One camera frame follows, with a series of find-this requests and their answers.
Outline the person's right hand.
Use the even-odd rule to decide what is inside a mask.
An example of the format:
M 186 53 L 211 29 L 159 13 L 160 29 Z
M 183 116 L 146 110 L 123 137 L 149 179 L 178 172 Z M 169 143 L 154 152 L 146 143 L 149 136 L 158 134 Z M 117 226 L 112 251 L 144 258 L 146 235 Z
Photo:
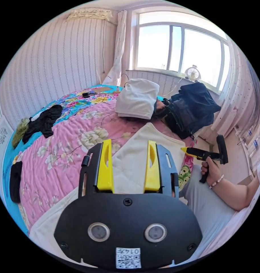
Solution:
M 224 178 L 219 167 L 210 157 L 207 157 L 206 161 L 202 162 L 201 175 L 206 177 L 206 182 L 210 189 Z

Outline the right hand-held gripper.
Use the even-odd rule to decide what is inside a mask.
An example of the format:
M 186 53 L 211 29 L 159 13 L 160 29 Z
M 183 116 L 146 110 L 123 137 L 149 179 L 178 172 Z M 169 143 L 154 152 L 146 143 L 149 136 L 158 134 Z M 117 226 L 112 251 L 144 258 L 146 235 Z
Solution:
M 206 159 L 208 157 L 210 157 L 212 160 L 217 160 L 220 162 L 223 160 L 223 155 L 221 155 L 219 153 L 208 152 L 208 151 L 201 150 L 201 149 L 194 148 L 194 147 L 182 147 L 181 150 L 186 155 L 196 158 L 197 160 L 200 160 L 200 161 L 206 161 Z M 208 174 L 209 174 L 209 170 L 207 169 L 205 174 L 202 175 L 199 182 L 204 184 L 207 180 Z M 224 177 L 224 175 L 222 175 L 221 178 L 219 180 L 217 180 L 216 184 L 219 183 L 223 179 L 223 177 Z

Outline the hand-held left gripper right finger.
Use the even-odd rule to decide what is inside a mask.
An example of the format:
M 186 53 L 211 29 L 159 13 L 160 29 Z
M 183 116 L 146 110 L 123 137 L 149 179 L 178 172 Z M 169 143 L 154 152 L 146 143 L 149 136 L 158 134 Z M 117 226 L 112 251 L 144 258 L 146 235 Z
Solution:
M 155 141 L 148 141 L 143 193 L 158 192 L 161 188 L 160 165 Z

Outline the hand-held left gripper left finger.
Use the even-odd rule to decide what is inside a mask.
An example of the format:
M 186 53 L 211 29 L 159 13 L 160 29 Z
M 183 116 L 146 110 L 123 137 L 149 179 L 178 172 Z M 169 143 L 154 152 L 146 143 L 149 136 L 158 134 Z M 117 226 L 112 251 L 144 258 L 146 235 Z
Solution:
M 103 141 L 99 159 L 97 188 L 99 191 L 114 193 L 111 139 Z

